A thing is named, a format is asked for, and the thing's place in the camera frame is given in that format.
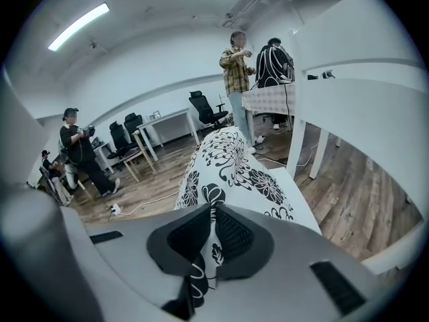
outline ceiling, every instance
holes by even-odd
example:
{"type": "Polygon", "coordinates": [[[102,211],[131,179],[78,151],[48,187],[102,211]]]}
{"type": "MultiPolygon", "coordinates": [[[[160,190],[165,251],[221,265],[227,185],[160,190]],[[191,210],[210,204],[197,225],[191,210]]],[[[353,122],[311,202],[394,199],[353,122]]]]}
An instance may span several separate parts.
{"type": "Polygon", "coordinates": [[[150,32],[178,26],[234,27],[249,25],[269,5],[280,0],[45,0],[18,37],[7,65],[61,80],[72,68],[109,52],[115,46],[150,32]],[[258,8],[245,8],[253,2],[258,8]],[[57,52],[50,43],[79,17],[99,6],[110,12],[73,35],[57,52]],[[233,18],[226,18],[228,12],[233,18]]]}

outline laminate flooring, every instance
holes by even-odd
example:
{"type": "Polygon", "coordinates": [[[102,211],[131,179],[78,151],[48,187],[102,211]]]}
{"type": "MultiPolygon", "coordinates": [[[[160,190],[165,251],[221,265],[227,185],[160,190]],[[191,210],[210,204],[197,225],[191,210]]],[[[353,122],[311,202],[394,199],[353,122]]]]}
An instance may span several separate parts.
{"type": "MultiPolygon", "coordinates": [[[[272,159],[288,156],[292,135],[286,128],[273,130],[269,119],[255,118],[255,130],[264,134],[263,149],[257,153],[272,159]]],[[[406,194],[400,186],[374,161],[346,142],[335,146],[336,136],[328,140],[322,166],[316,179],[311,179],[311,165],[316,153],[320,129],[307,124],[295,182],[310,206],[324,237],[340,246],[358,260],[364,260],[395,243],[411,230],[420,220],[417,208],[406,202],[406,194]]],[[[121,190],[102,198],[86,181],[85,187],[94,197],[91,201],[78,189],[71,207],[75,208],[84,223],[108,223],[113,203],[130,215],[112,216],[111,220],[136,219],[170,211],[176,202],[178,186],[196,144],[194,138],[166,144],[156,150],[159,161],[154,162],[157,173],[153,174],[143,157],[136,167],[140,182],[137,183],[126,167],[110,177],[121,178],[121,190]]],[[[270,162],[260,155],[267,168],[281,164],[270,162]]]]}

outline black mesh headrest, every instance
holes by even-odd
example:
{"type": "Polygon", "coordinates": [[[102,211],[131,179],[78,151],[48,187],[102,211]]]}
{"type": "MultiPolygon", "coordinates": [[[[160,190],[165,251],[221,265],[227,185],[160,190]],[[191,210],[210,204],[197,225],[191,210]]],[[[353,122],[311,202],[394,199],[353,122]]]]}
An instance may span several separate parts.
{"type": "Polygon", "coordinates": [[[132,119],[136,118],[137,116],[135,115],[135,113],[130,113],[129,115],[127,115],[125,117],[125,121],[131,121],[132,119]]]}
{"type": "Polygon", "coordinates": [[[190,93],[191,98],[197,98],[197,97],[202,96],[201,91],[194,91],[194,92],[189,92],[189,93],[190,93]]]}
{"type": "Polygon", "coordinates": [[[118,125],[118,123],[116,122],[116,121],[114,121],[110,126],[109,126],[109,129],[110,130],[113,130],[113,129],[116,129],[117,127],[119,127],[120,125],[118,125]]]}

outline black office chair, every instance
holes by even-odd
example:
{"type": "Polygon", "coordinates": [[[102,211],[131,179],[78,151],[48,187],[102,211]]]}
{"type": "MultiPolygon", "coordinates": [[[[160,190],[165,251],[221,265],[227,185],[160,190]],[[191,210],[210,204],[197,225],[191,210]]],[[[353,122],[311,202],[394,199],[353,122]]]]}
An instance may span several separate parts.
{"type": "MultiPolygon", "coordinates": [[[[137,130],[137,126],[139,126],[141,124],[143,124],[143,118],[141,115],[135,115],[135,113],[130,113],[129,115],[127,115],[125,117],[125,122],[123,125],[125,126],[125,129],[127,129],[128,134],[129,134],[129,138],[131,141],[135,141],[134,136],[133,136],[133,132],[135,132],[137,130]]],[[[150,140],[150,137],[149,137],[149,134],[147,133],[147,131],[144,130],[144,132],[145,132],[147,139],[150,140]]],[[[141,135],[141,133],[139,134],[139,138],[140,138],[143,146],[146,148],[146,144],[143,140],[143,136],[141,135]]]]}
{"type": "Polygon", "coordinates": [[[128,143],[127,139],[125,138],[125,132],[122,125],[118,124],[116,121],[109,126],[109,129],[113,138],[113,143],[116,147],[116,152],[109,154],[107,156],[108,159],[121,159],[128,152],[128,150],[138,147],[136,141],[128,143]]]}
{"type": "Polygon", "coordinates": [[[212,108],[208,104],[207,98],[202,95],[201,91],[190,92],[189,101],[194,105],[199,114],[199,120],[203,124],[212,124],[215,129],[222,128],[219,123],[221,118],[226,117],[228,111],[222,111],[222,105],[217,105],[219,112],[213,113],[212,108]]]}

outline fluorescent light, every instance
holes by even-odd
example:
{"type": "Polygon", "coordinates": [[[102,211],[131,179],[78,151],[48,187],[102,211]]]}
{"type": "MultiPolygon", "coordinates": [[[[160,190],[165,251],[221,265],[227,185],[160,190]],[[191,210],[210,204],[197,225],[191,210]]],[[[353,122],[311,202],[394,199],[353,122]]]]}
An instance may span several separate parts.
{"type": "Polygon", "coordinates": [[[104,3],[102,5],[99,5],[98,7],[94,8],[92,11],[89,11],[87,14],[80,17],[78,20],[76,20],[72,25],[70,25],[68,28],[66,28],[52,43],[50,46],[48,46],[49,50],[57,51],[63,43],[73,36],[77,31],[79,31],[81,28],[83,28],[87,23],[94,20],[95,18],[99,17],[100,15],[106,13],[109,11],[109,8],[104,3]]]}

